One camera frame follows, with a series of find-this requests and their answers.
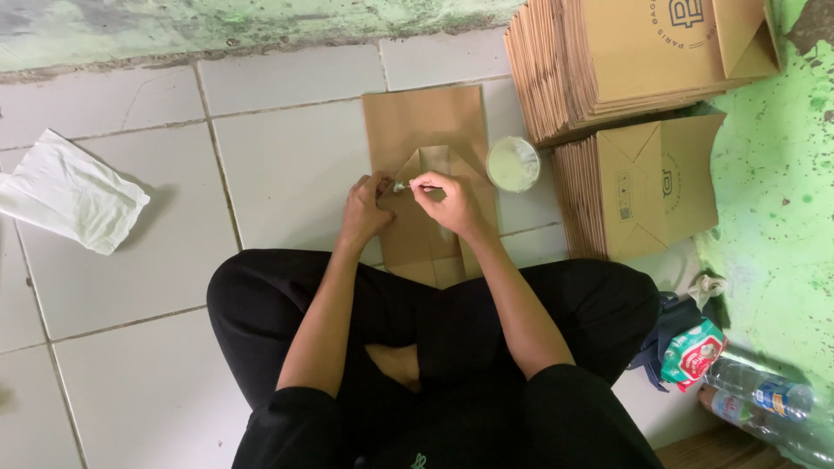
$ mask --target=white glue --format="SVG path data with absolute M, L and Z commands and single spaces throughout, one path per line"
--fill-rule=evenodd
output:
M 499 189 L 524 192 L 539 180 L 541 161 L 535 148 L 519 137 L 504 137 L 490 150 L 486 172 Z

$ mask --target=stack of paper bags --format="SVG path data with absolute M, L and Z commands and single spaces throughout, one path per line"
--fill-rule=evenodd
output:
M 725 116 L 602 130 L 556 147 L 568 256 L 621 262 L 717 225 L 710 153 Z
M 569 142 L 779 73 L 770 18 L 766 0 L 529 0 L 505 34 L 528 135 Z

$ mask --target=paris baguette logo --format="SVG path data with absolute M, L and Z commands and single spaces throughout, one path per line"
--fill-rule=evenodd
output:
M 716 36 L 716 23 L 705 14 L 703 0 L 650 0 L 649 15 L 657 37 L 673 48 L 699 48 Z

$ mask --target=bottle label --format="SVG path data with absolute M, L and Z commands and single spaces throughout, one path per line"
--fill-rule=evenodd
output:
M 718 391 L 712 398 L 712 413 L 739 427 L 752 417 L 750 403 L 727 391 Z
M 766 411 L 787 416 L 787 393 L 794 386 L 793 383 L 765 381 L 756 390 L 756 404 Z

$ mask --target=black pants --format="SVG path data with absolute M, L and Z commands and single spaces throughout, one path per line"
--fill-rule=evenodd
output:
M 245 250 L 214 274 L 208 313 L 253 409 L 272 396 L 329 258 L 318 251 Z M 559 326 L 576 364 L 614 384 L 656 322 L 659 298 L 649 276 L 587 259 L 528 267 L 521 274 Z M 383 375 L 366 344 L 417 344 L 423 390 L 415 395 Z M 524 384 L 484 279 L 437 290 L 359 266 L 336 400 L 356 451 L 407 426 L 422 399 L 512 396 Z

